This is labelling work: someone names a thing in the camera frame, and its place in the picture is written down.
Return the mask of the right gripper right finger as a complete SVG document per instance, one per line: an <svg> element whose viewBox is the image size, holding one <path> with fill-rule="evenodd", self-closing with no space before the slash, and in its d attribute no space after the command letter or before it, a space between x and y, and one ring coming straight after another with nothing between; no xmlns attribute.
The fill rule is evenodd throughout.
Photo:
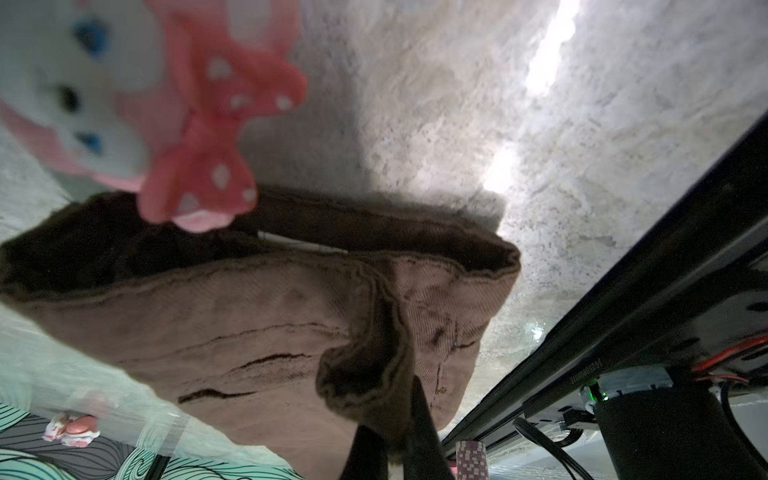
<svg viewBox="0 0 768 480"><path fill-rule="evenodd" d="M405 480L453 480L421 381L413 378L410 427L403 460Z"/></svg>

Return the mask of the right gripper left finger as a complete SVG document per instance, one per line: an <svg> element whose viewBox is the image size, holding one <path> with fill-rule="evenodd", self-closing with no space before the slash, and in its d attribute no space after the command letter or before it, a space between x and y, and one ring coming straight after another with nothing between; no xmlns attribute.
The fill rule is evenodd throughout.
<svg viewBox="0 0 768 480"><path fill-rule="evenodd" d="M364 425L357 427L340 480L387 480L386 442Z"/></svg>

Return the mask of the brown trousers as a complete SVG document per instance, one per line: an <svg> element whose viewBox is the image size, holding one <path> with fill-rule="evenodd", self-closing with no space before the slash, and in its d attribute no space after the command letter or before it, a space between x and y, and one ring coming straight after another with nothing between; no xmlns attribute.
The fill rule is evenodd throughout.
<svg viewBox="0 0 768 480"><path fill-rule="evenodd" d="M461 219L276 187L225 228L70 205L1 247L1 299L239 445L339 479L359 425L402 462L411 382L438 431L521 270Z"/></svg>

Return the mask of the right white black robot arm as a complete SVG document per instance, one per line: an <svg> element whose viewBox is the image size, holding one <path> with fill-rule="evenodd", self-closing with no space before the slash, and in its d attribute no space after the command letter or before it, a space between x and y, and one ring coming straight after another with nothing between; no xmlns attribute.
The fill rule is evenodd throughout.
<svg viewBox="0 0 768 480"><path fill-rule="evenodd" d="M620 395L595 407L597 424L618 479L767 479L767 460L735 422L729 385L722 402L694 383ZM455 479L437 437L417 376L411 382L410 419L402 462L404 479ZM524 417L513 418L518 435L545 449L571 474L595 479L563 447ZM339 479L388 479L394 449L359 425Z"/></svg>

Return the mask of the small pink white cupcake toy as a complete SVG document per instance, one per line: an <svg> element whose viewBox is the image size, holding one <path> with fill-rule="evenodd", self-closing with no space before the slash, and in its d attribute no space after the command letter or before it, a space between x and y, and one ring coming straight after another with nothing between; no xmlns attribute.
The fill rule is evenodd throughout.
<svg viewBox="0 0 768 480"><path fill-rule="evenodd" d="M86 448L100 436L98 419L91 415L62 412L45 427L42 439L73 448Z"/></svg>

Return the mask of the pink plush bear toy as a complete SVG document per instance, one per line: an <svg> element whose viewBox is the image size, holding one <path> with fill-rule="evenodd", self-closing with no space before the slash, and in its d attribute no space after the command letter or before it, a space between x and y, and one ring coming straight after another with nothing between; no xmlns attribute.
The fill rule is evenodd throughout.
<svg viewBox="0 0 768 480"><path fill-rule="evenodd" d="M1 120L43 165L201 233L257 203L252 119L307 96L295 1L5 1Z"/></svg>

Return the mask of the black front mounting rail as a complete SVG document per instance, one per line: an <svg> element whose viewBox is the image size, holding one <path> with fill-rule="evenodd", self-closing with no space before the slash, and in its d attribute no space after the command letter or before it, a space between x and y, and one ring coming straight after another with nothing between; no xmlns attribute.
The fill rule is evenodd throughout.
<svg viewBox="0 0 768 480"><path fill-rule="evenodd" d="M484 440L530 417L614 365L608 350L645 333L660 309L767 237L767 118L709 171L445 437Z"/></svg>

